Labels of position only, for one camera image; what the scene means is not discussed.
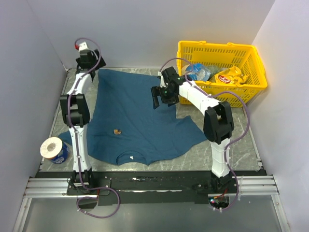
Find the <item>blue t-shirt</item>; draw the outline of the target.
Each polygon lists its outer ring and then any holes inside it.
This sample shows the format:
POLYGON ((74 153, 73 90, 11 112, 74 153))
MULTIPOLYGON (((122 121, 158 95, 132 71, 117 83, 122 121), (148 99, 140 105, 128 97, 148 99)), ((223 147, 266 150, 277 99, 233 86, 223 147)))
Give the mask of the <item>blue t-shirt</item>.
POLYGON ((96 105, 86 134, 90 157, 113 165, 149 165, 177 158, 206 140, 191 117, 176 117, 175 106, 153 108, 151 87, 159 83, 155 76, 99 70, 96 105), (122 133, 115 135, 114 129, 122 133))

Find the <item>small round brooch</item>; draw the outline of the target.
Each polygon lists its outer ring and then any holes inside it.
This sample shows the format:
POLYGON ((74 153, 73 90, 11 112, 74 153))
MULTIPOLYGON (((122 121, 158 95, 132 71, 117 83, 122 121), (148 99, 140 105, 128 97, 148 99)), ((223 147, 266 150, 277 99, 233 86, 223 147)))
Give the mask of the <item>small round brooch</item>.
POLYGON ((113 130, 113 133, 114 133, 115 135, 120 135, 120 134, 122 133, 122 131, 121 131, 120 129, 114 129, 114 130, 113 130))

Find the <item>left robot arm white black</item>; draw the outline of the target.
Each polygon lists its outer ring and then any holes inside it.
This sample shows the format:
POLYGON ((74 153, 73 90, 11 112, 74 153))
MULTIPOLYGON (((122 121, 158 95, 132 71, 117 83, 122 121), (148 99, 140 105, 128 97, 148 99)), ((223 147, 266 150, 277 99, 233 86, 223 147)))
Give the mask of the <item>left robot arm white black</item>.
POLYGON ((92 167, 87 150, 87 125, 90 112, 85 94, 87 93, 96 70, 106 65, 99 50, 90 50, 86 46, 76 45, 79 52, 76 59, 75 80, 67 94, 60 96, 63 122, 68 126, 73 148, 73 171, 69 187, 84 194, 91 194, 96 183, 93 180, 92 167))

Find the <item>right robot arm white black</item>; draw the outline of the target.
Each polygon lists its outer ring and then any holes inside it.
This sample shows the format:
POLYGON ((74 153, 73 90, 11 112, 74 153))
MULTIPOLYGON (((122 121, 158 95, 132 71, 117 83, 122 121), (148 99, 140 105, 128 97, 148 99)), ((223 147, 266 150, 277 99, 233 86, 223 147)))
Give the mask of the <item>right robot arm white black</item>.
POLYGON ((186 98, 204 116, 203 132, 211 144, 212 167, 211 188, 223 192, 232 180, 229 165, 229 147, 234 121, 228 102, 219 101, 203 91, 195 81, 177 74, 173 67, 158 72, 160 85, 151 88, 154 109, 162 103, 172 106, 179 102, 179 97, 186 98))

